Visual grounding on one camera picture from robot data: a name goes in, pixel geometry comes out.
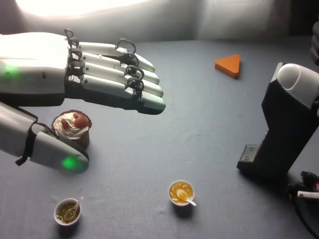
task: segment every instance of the gray table surface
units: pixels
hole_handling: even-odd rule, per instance
[[[0,239],[311,239],[293,207],[271,187],[236,168],[246,144],[259,143],[267,125],[261,102],[278,62],[317,70],[310,38],[272,43],[182,41],[137,44],[156,67],[166,110],[159,116],[65,100],[59,107],[26,108],[51,125],[77,109],[93,122],[89,169],[64,175],[0,152]],[[214,60],[242,57],[234,80]],[[316,133],[290,170],[319,173]],[[195,188],[196,208],[176,210],[171,182]],[[84,197],[71,231],[54,218],[56,204]]]

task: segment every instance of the whipped cream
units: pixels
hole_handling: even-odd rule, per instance
[[[66,113],[59,116],[53,123],[53,128],[57,135],[62,135],[69,139],[79,139],[81,136],[89,130],[89,127],[86,126],[85,128],[77,128],[74,126],[74,121],[76,120],[73,116],[76,112]],[[65,120],[69,127],[64,129],[61,120]]]

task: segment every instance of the orange triangle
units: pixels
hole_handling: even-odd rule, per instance
[[[232,55],[215,61],[215,68],[226,75],[237,78],[239,75],[240,55]]]

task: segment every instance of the white bowl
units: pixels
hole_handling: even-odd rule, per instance
[[[174,184],[176,184],[176,183],[186,183],[186,184],[188,184],[188,185],[191,187],[191,190],[193,191],[193,196],[190,198],[191,200],[194,199],[195,190],[194,190],[193,186],[192,186],[189,182],[187,182],[187,181],[185,181],[185,180],[177,180],[177,181],[175,181],[175,182],[172,182],[171,185],[169,186],[169,188],[168,188],[168,197],[169,197],[170,201],[171,201],[172,203],[174,203],[175,205],[180,206],[180,207],[186,206],[186,205],[188,205],[189,203],[179,204],[179,203],[174,202],[174,201],[171,199],[171,197],[170,197],[170,194],[169,194],[169,193],[170,193],[170,190],[171,190],[172,186],[173,186]]]
[[[58,205],[56,205],[55,209],[54,209],[54,219],[56,220],[57,223],[59,223],[60,225],[62,226],[70,226],[70,225],[73,225],[73,224],[76,224],[79,219],[80,219],[80,216],[81,216],[81,213],[82,213],[82,208],[81,208],[81,204],[79,206],[79,209],[80,209],[80,213],[78,215],[78,217],[71,223],[63,223],[61,222],[59,219],[57,219],[57,213],[58,213],[58,209],[65,203],[77,203],[78,200],[74,199],[74,198],[67,198],[67,199],[64,199],[62,200],[61,202],[58,203]]]

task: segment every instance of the cupcake wrapper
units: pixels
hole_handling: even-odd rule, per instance
[[[69,111],[62,112],[60,115],[55,117],[55,119],[53,120],[52,125],[51,125],[51,128],[52,128],[53,132],[55,132],[55,129],[53,127],[53,123],[56,121],[56,119],[59,118],[63,114],[72,113],[72,112],[83,114],[89,121],[89,129],[92,127],[92,122],[91,122],[90,118],[86,114],[84,114],[81,111],[77,111],[77,110],[69,110]],[[72,141],[76,142],[78,145],[80,145],[84,149],[87,148],[87,146],[90,143],[89,131],[86,131],[79,139],[72,139]]]

